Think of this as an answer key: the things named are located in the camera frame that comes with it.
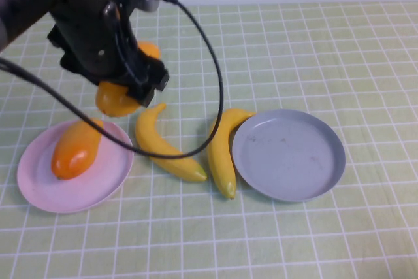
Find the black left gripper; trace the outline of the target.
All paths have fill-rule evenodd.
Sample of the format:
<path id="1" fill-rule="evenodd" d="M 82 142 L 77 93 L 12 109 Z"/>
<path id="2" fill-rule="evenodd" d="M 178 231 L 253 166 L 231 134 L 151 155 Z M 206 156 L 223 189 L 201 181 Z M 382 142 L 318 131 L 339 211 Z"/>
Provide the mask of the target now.
<path id="1" fill-rule="evenodd" d="M 154 88 L 163 91 L 169 81 L 169 72 L 158 59 L 151 59 L 148 75 L 146 57 L 134 40 L 129 21 L 113 1 L 106 4 L 106 55 L 106 80 L 128 88 L 130 98 L 142 107 L 151 103 Z"/>

